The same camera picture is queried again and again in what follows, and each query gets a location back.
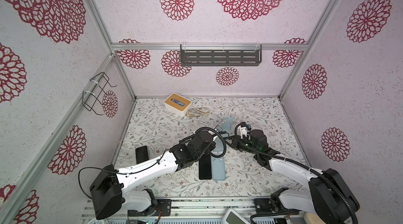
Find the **light blue phone case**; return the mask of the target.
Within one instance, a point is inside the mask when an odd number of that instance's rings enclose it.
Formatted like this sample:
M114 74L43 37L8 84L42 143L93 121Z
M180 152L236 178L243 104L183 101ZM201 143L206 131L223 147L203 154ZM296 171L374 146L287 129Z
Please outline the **light blue phone case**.
M215 181L224 181L226 179L225 159L224 157L216 158L218 154L211 157L212 179Z
M218 137L214 137L215 148L212 150L214 155L222 155L226 151L226 147L224 146L223 141Z
M222 133L222 134L224 134L224 133L231 134L233 124L234 124L234 118L225 117L225 118L223 118L221 123L219 123L218 125L216 125L214 127L214 130L216 132Z

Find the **black phone with screen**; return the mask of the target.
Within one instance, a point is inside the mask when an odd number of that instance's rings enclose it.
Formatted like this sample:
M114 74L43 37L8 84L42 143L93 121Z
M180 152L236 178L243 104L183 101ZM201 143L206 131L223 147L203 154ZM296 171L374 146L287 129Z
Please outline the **black phone with screen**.
M204 154L198 162L198 177L199 180L211 180L212 179L212 162L209 154Z

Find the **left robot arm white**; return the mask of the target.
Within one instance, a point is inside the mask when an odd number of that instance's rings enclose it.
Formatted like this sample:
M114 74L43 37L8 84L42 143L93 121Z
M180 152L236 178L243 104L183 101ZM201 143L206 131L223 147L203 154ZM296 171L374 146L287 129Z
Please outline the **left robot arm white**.
M192 166L215 148L215 139L221 138L214 129L203 127L154 159L126 168L102 168L90 186L95 218L107 219L124 209L143 216L153 214L157 209L154 193L150 189L137 191L136 187Z

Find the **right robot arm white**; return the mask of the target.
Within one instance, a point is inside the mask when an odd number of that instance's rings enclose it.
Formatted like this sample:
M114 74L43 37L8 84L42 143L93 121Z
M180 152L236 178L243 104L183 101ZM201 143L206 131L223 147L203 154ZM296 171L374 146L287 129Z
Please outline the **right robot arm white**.
M236 125L230 139L234 150L253 154L260 166L307 190L304 193L288 187L278 189L270 195L268 210L258 211L251 219L306 212L317 215L326 224L343 224L347 220L358 223L356 212L360 204L338 171L312 168L283 156L269 147L263 131L253 130L244 122Z

